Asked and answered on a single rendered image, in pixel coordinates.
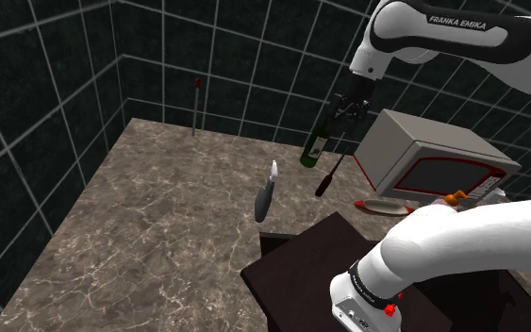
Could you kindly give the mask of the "red rimmed grey plate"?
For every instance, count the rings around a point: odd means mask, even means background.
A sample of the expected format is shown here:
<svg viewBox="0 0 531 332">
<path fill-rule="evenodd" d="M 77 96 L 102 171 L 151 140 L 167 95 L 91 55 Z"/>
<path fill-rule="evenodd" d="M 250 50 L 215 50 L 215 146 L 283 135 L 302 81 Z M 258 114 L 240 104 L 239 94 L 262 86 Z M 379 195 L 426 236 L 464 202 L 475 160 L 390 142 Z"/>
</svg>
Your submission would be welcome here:
<svg viewBox="0 0 531 332">
<path fill-rule="evenodd" d="M 374 199 L 355 201 L 354 206 L 362 212 L 387 217 L 406 217 L 415 210 L 403 204 Z"/>
</svg>

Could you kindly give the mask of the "small orange object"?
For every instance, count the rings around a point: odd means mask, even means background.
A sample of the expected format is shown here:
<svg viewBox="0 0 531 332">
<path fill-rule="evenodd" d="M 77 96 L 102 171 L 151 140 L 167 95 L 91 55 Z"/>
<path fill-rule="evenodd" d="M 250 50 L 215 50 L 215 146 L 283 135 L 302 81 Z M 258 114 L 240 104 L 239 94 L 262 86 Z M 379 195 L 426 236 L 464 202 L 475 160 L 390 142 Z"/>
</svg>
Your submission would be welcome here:
<svg viewBox="0 0 531 332">
<path fill-rule="evenodd" d="M 443 199 L 449 206 L 456 207 L 460 204 L 461 200 L 467 199 L 467 195 L 464 191 L 458 190 L 455 193 L 445 195 Z"/>
</svg>

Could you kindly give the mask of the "green wine bottle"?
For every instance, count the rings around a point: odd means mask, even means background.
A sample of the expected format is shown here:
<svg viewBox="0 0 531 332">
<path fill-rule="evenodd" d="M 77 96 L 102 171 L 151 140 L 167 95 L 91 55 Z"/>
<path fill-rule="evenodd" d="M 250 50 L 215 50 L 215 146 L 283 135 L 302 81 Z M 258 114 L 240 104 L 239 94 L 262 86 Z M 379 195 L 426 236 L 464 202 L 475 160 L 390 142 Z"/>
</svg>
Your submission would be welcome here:
<svg viewBox="0 0 531 332">
<path fill-rule="evenodd" d="M 314 126 L 304 151 L 300 156 L 300 163 L 303 166 L 313 168 L 318 162 L 329 139 L 328 122 L 328 118 L 325 117 Z"/>
</svg>

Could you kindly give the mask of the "grey microwave with red trim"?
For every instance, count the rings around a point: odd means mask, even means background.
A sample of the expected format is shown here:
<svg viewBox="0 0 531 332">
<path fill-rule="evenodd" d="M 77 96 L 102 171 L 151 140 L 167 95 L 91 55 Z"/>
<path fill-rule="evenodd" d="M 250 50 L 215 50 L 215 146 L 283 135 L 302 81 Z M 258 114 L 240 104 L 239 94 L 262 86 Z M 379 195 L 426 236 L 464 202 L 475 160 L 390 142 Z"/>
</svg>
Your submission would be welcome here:
<svg viewBox="0 0 531 332">
<path fill-rule="evenodd" d="M 471 207 L 521 165 L 470 129 L 384 109 L 354 158 L 383 197 L 432 202 L 457 191 Z"/>
</svg>

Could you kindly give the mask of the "thin grey stick red tip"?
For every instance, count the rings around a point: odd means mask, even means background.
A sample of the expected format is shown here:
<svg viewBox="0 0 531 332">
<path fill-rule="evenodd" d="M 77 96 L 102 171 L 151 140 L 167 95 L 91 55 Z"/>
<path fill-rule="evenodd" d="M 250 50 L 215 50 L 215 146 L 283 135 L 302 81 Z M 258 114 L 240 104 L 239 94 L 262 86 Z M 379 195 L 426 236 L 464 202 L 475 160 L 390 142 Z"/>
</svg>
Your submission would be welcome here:
<svg viewBox="0 0 531 332">
<path fill-rule="evenodd" d="M 194 79 L 194 103 L 193 103 L 193 116 L 192 116 L 192 126 L 191 126 L 191 135 L 193 137 L 195 137 L 196 129 L 197 129 L 200 90 L 201 90 L 201 78 L 196 77 Z"/>
</svg>

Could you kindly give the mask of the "dark red handled screwdriver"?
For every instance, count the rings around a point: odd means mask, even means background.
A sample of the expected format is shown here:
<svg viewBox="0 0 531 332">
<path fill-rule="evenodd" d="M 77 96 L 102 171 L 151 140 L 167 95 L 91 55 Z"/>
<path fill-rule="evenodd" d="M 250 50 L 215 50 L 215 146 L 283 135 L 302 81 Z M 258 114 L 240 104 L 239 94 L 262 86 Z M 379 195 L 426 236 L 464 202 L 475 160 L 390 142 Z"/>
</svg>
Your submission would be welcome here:
<svg viewBox="0 0 531 332">
<path fill-rule="evenodd" d="M 322 197 L 326 191 L 326 189 L 328 188 L 328 186 L 330 185 L 330 183 L 332 182 L 332 179 L 333 179 L 333 175 L 334 173 L 338 170 L 341 162 L 343 161 L 346 153 L 347 153 L 348 149 L 345 149 L 340 158 L 338 159 L 338 161 L 335 163 L 335 165 L 333 166 L 332 170 L 324 177 L 324 179 L 321 181 L 319 187 L 317 188 L 317 190 L 315 191 L 315 195 L 317 197 Z"/>
</svg>

